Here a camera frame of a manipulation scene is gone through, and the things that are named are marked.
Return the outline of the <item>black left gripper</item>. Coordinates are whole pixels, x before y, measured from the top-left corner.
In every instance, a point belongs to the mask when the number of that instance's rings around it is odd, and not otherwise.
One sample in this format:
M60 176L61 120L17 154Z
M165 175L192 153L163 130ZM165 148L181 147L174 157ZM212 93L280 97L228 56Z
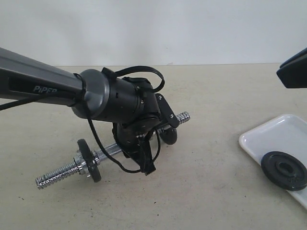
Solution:
M120 119L112 121L115 142L124 155L139 166L138 170L128 170L118 163L123 171L149 175L156 170L149 139L158 124L160 124L159 117L139 117L133 121Z

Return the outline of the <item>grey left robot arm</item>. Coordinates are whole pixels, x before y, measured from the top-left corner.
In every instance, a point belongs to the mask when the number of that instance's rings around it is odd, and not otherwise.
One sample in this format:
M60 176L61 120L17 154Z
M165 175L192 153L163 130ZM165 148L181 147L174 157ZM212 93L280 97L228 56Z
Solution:
M165 80L149 66L118 71L109 68L71 73L2 48L0 50L0 96L7 110L30 103L70 107L86 119L102 152L106 152L94 121L110 122L113 137L139 172L155 171L150 138L163 121L156 95Z

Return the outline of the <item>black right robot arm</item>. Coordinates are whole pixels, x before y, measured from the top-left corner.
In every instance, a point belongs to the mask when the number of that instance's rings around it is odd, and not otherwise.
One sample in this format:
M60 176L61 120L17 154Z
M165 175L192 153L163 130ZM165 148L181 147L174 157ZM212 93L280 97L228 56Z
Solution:
M276 71L285 88L307 88L307 48L304 48L279 66Z

